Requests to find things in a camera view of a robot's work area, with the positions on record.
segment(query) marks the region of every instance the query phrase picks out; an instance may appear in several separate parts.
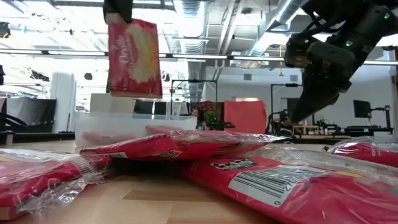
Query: transparent storage container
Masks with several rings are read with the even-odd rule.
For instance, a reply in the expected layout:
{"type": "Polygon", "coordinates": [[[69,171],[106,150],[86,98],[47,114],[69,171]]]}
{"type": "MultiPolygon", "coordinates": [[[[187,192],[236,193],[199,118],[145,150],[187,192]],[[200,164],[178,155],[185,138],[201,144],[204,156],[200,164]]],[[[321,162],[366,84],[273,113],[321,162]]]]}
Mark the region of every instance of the transparent storage container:
{"type": "Polygon", "coordinates": [[[195,130],[196,125],[194,116],[76,112],[75,138],[78,147],[102,146],[151,135],[146,126],[195,130]]]}

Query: chip bag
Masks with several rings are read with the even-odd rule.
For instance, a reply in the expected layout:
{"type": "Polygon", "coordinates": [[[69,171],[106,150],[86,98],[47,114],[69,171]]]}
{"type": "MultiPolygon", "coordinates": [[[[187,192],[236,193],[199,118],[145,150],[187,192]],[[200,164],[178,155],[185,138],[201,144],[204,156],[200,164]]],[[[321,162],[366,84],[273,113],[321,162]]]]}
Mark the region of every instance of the chip bag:
{"type": "Polygon", "coordinates": [[[0,149],[0,220],[44,216],[70,204],[88,184],[112,174],[111,158],[27,149],[0,149]]]}
{"type": "Polygon", "coordinates": [[[398,167],[398,139],[394,136],[362,136],[343,140],[329,153],[398,167]]]}
{"type": "Polygon", "coordinates": [[[325,152],[266,149],[180,167],[189,180],[283,223],[398,223],[398,169],[325,152]]]}
{"type": "Polygon", "coordinates": [[[156,24],[117,14],[106,16],[109,34],[109,87],[112,96],[162,98],[156,24]]]}
{"type": "Polygon", "coordinates": [[[83,148],[80,152],[128,159],[207,159],[253,151],[283,138],[229,131],[172,131],[108,146],[83,148]]]}

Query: black robotic arm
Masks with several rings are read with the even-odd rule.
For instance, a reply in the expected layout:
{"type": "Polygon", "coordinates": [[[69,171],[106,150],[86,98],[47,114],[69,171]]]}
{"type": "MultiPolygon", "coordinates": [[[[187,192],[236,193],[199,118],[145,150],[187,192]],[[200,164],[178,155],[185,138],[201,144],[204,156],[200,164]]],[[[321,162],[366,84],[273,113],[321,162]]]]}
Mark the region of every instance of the black robotic arm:
{"type": "Polygon", "coordinates": [[[291,36],[284,56],[286,66],[304,68],[292,122],[334,104],[350,88],[350,78],[381,38],[398,33],[397,6],[387,0],[309,0],[302,6],[313,22],[291,36]],[[312,37],[321,32],[333,35],[325,42],[312,37]]]}

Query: table surface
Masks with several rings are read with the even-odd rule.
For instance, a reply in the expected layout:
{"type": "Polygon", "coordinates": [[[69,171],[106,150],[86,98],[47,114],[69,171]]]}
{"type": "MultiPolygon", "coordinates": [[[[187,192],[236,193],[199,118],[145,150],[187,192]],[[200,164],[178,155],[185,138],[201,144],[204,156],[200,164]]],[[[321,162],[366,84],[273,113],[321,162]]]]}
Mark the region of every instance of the table surface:
{"type": "MultiPolygon", "coordinates": [[[[286,146],[270,144],[269,146],[286,146]]],[[[289,147],[321,151],[322,145],[289,147]]],[[[11,148],[78,152],[74,141],[13,144],[11,148]]],[[[245,205],[186,180],[166,175],[125,175],[91,185],[45,221],[26,215],[7,224],[275,224],[245,205]]]]}

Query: white label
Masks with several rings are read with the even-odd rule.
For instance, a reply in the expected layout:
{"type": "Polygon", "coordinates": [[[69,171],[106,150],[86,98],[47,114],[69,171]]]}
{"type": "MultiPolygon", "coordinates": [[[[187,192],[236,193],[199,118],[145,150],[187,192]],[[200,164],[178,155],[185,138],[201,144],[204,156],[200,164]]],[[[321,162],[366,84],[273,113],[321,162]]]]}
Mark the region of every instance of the white label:
{"type": "Polygon", "coordinates": [[[115,153],[105,153],[105,154],[98,154],[100,156],[109,156],[115,159],[128,159],[128,156],[125,152],[115,152],[115,153]]]}
{"type": "Polygon", "coordinates": [[[328,173],[330,171],[312,167],[280,165],[267,170],[240,172],[228,187],[260,202],[279,207],[300,181],[328,173]]]}

